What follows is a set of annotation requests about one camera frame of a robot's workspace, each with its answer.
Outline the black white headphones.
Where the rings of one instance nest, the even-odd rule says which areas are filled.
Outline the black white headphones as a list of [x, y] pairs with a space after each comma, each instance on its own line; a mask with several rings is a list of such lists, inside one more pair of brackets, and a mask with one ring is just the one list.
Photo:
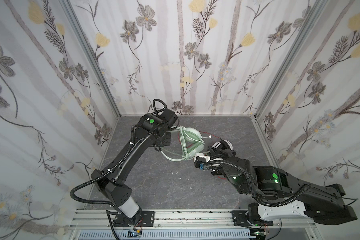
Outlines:
[[220, 140], [212, 145], [213, 148], [221, 150], [233, 150], [233, 145], [227, 140]]

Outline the green white headphones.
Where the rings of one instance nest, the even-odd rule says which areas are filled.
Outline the green white headphones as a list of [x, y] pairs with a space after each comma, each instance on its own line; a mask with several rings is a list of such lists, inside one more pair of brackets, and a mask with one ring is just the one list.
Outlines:
[[204, 139], [211, 139], [212, 135], [204, 137], [201, 132], [194, 128], [183, 126], [176, 127], [170, 133], [178, 133], [178, 140], [181, 145], [181, 154], [176, 154], [162, 148], [162, 155], [172, 162], [188, 161], [194, 158], [196, 153], [201, 153], [205, 148]]

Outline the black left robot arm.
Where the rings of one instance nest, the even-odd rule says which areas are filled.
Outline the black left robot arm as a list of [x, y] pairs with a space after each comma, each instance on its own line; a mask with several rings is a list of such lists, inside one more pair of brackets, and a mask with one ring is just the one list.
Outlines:
[[[74, 187], [70, 196], [73, 200], [91, 205], [109, 205], [116, 214], [124, 217], [126, 224], [136, 226], [141, 220], [141, 207], [133, 200], [132, 190], [125, 182], [134, 165], [144, 152], [152, 147], [160, 152], [163, 147], [171, 145], [171, 131], [179, 125], [175, 112], [168, 109], [167, 104], [154, 99], [153, 104], [160, 103], [163, 108], [153, 107], [153, 112], [142, 116], [139, 122], [131, 127], [131, 137], [114, 160], [102, 170], [95, 170], [91, 180]], [[90, 185], [96, 185], [105, 201], [87, 200], [76, 195]]]

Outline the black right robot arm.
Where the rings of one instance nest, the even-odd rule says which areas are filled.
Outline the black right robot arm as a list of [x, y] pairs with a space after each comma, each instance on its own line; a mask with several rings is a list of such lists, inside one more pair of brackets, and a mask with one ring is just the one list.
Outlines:
[[195, 167], [222, 175], [239, 194], [249, 195], [247, 221], [270, 224], [283, 218], [308, 218], [316, 224], [340, 225], [357, 220], [354, 209], [344, 202], [339, 184], [319, 186], [272, 166], [253, 166], [231, 148], [210, 147], [208, 154], [196, 154]]

